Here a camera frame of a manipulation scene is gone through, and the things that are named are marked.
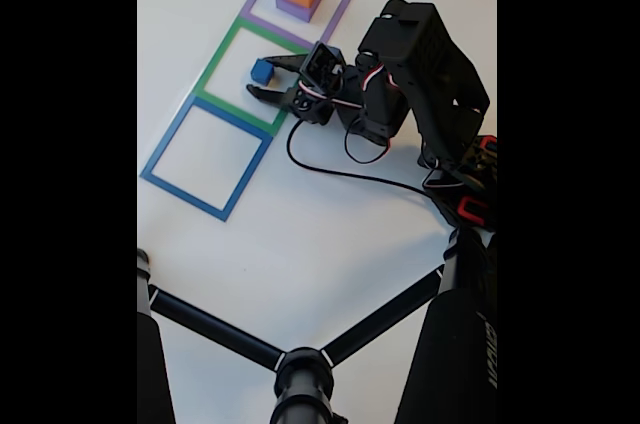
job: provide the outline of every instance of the tripod leg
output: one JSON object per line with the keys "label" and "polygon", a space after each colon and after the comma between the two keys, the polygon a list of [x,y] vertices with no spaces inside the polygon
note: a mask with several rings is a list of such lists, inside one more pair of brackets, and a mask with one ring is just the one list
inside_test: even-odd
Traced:
{"label": "tripod leg", "polygon": [[160,329],[151,317],[149,259],[138,249],[138,424],[175,424]]}

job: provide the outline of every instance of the white table surface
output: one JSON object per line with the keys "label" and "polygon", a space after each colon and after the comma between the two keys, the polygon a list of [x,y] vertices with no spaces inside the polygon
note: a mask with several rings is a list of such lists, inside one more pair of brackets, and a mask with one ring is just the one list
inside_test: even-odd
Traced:
{"label": "white table surface", "polygon": [[[330,43],[353,62],[387,0],[353,0]],[[433,2],[491,99],[497,133],[497,0]],[[138,0],[138,174],[245,0]],[[152,282],[284,350],[321,348],[442,263],[451,228],[426,199],[293,165],[287,118],[228,222],[137,178],[138,247]],[[420,186],[410,114],[371,166],[345,156],[337,119],[303,125],[294,152],[311,164]],[[423,307],[334,370],[332,406],[352,423],[392,423]],[[155,315],[180,424],[266,423],[274,374]]]}

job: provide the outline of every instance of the black cable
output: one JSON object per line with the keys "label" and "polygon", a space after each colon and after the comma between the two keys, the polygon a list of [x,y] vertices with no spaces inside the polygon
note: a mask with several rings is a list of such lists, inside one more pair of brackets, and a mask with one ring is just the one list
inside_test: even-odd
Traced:
{"label": "black cable", "polygon": [[351,128],[359,120],[360,120],[360,117],[356,116],[356,118],[353,121],[351,121],[351,124],[349,124],[347,126],[347,132],[344,133],[344,152],[347,153],[347,156],[349,156],[352,161],[355,161],[358,164],[373,164],[374,162],[379,161],[380,159],[382,159],[387,154],[387,152],[389,152],[389,149],[391,149],[391,139],[387,139],[387,145],[385,146],[384,151],[382,151],[378,156],[374,157],[370,161],[361,161],[359,159],[356,159],[353,156],[353,154],[351,154],[349,152],[348,141],[349,141],[349,133],[351,132]]}
{"label": "black cable", "polygon": [[302,119],[298,120],[298,122],[296,122],[294,126],[291,128],[291,132],[289,132],[289,137],[287,138],[287,154],[289,155],[289,159],[291,159],[291,161],[297,166],[300,166],[303,169],[307,169],[308,171],[322,172],[324,174],[330,174],[332,176],[353,177],[354,179],[362,179],[364,181],[381,182],[382,184],[389,184],[390,186],[401,187],[402,189],[413,191],[417,194],[420,194],[421,196],[429,197],[424,191],[421,191],[417,187],[408,186],[407,184],[402,184],[401,182],[389,181],[387,179],[382,179],[380,177],[370,177],[370,176],[362,176],[360,174],[351,174],[349,172],[331,171],[329,169],[322,169],[319,167],[313,167],[307,164],[303,164],[302,162],[298,161],[295,157],[293,157],[293,154],[291,153],[291,141],[293,139],[293,135],[295,134],[296,130],[300,127],[300,125],[303,122],[304,121]]}

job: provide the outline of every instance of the robotic arm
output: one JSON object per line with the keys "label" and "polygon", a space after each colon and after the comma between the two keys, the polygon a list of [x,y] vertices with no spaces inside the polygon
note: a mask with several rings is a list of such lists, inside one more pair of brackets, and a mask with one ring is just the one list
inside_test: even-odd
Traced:
{"label": "robotic arm", "polygon": [[[497,233],[485,248],[472,229],[497,231],[497,140],[478,135],[489,98],[433,4],[390,0],[358,51],[355,65],[321,42],[309,54],[266,58],[301,78],[285,92],[247,89],[310,123],[327,124],[335,110],[347,133],[380,146],[412,110],[422,137],[418,165],[431,169],[424,193],[456,228],[442,273],[426,275],[322,350],[285,352],[147,287],[149,261],[138,250],[138,423],[175,423],[152,310],[274,371],[271,424],[345,424],[329,402],[332,368],[431,299],[395,423],[496,422]],[[442,175],[430,179],[435,170]]]}
{"label": "robotic arm", "polygon": [[497,230],[498,146],[478,136],[489,97],[433,4],[390,0],[374,19],[355,66],[317,42],[309,54],[273,56],[301,79],[284,93],[247,85],[263,102],[325,125],[333,111],[348,133],[387,145],[413,111],[422,136],[418,164],[443,171],[422,187],[447,222]]}

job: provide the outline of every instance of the white wire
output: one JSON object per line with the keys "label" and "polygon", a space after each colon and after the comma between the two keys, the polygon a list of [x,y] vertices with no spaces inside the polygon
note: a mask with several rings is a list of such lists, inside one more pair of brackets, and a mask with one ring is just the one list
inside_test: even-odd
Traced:
{"label": "white wire", "polygon": [[428,187],[429,189],[437,189],[441,187],[460,187],[460,186],[464,186],[464,183],[459,182],[458,184],[435,184],[433,186],[430,186],[429,184],[425,184],[424,187]]}
{"label": "white wire", "polygon": [[375,69],[371,74],[369,74],[365,78],[364,82],[362,83],[362,90],[363,91],[367,90],[367,86],[369,85],[369,81],[371,81],[371,79],[373,79],[376,75],[380,74],[383,69],[384,69],[384,65],[380,64],[380,66],[378,66],[377,69]]}
{"label": "white wire", "polygon": [[[304,85],[302,81],[298,82],[298,86],[300,87],[300,89],[302,89],[305,93],[309,94],[310,96],[317,97],[318,99],[327,99],[327,96],[323,96],[322,94],[314,91],[313,89],[309,89],[307,86]],[[343,106],[347,106],[347,107],[353,107],[355,109],[362,108],[360,104],[356,104],[355,102],[343,101],[341,99],[331,99],[331,102],[335,102],[336,104],[342,104]]]}
{"label": "white wire", "polygon": [[397,87],[398,89],[400,89],[400,86],[398,86],[396,82],[393,80],[393,76],[391,75],[391,73],[389,72],[387,75],[389,76],[389,84],[391,84],[393,87]]}

